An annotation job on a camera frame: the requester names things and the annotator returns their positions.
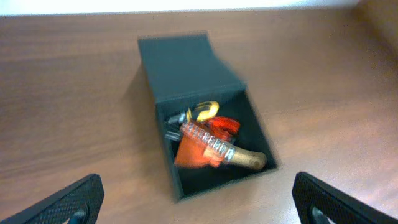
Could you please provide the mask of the black storage box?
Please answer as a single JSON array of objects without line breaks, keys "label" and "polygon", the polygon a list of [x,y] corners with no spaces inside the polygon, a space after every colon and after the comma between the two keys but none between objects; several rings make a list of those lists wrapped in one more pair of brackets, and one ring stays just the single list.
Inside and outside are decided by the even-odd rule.
[{"label": "black storage box", "polygon": [[[154,97],[157,126],[177,200],[279,168],[277,155],[245,83],[216,56],[206,33],[147,36],[137,43],[142,70]],[[169,129],[166,121],[204,101],[218,102],[219,115],[241,123],[235,143],[243,149],[264,153],[267,157],[264,168],[254,171],[228,165],[199,169],[175,166],[178,143],[165,138]]]}]

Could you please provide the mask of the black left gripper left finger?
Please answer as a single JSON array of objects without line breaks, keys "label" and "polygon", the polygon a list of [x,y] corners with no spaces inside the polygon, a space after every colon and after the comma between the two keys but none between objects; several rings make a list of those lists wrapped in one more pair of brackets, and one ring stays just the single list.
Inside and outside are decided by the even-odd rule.
[{"label": "black left gripper left finger", "polygon": [[98,174],[90,174],[1,223],[95,223],[104,199]]}]

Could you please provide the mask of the orange scraper wooden handle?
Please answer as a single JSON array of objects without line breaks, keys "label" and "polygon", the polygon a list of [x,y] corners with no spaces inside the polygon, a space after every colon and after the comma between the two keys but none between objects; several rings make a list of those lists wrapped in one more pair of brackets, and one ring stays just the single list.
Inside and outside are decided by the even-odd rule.
[{"label": "orange scraper wooden handle", "polygon": [[219,139],[213,145],[218,148],[185,135],[179,145],[174,164],[192,169],[205,166],[220,167],[224,164],[261,170],[267,163],[267,157],[262,152],[248,151]]}]

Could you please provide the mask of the yellow black stubby screwdriver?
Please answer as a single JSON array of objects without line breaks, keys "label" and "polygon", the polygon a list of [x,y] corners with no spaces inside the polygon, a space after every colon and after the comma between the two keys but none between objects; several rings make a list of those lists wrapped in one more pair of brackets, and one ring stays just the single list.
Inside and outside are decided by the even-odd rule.
[{"label": "yellow black stubby screwdriver", "polygon": [[188,108],[179,114],[171,116],[167,124],[182,124],[189,121],[203,122],[215,117],[220,106],[217,101],[206,101],[197,104],[194,108]]}]

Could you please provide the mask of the orange socket bit rail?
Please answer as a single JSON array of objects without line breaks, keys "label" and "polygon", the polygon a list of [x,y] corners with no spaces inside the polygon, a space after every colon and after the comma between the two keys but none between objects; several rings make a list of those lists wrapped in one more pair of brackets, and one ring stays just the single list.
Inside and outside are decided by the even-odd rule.
[{"label": "orange socket bit rail", "polygon": [[180,127],[180,130],[182,132],[182,137],[187,135],[205,144],[209,144],[215,149],[218,148],[218,146],[214,146],[213,144],[219,138],[215,137],[213,132],[205,125],[205,123],[190,121],[187,123],[183,123]]}]

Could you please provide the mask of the small red diagonal cutters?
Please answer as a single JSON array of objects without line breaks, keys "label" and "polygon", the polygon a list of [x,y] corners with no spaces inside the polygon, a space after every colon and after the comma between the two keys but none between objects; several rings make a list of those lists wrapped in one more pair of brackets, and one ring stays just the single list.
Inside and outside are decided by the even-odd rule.
[{"label": "small red diagonal cutters", "polygon": [[233,142],[241,127],[235,119],[225,116],[215,116],[205,122],[205,125],[213,132],[216,138],[227,142]]}]

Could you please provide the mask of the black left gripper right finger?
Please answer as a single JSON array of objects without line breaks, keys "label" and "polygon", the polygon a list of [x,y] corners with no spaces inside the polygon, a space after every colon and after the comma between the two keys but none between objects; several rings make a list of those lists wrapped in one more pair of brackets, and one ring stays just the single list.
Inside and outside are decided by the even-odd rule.
[{"label": "black left gripper right finger", "polygon": [[292,196],[301,223],[397,224],[396,218],[306,172],[296,174]]}]

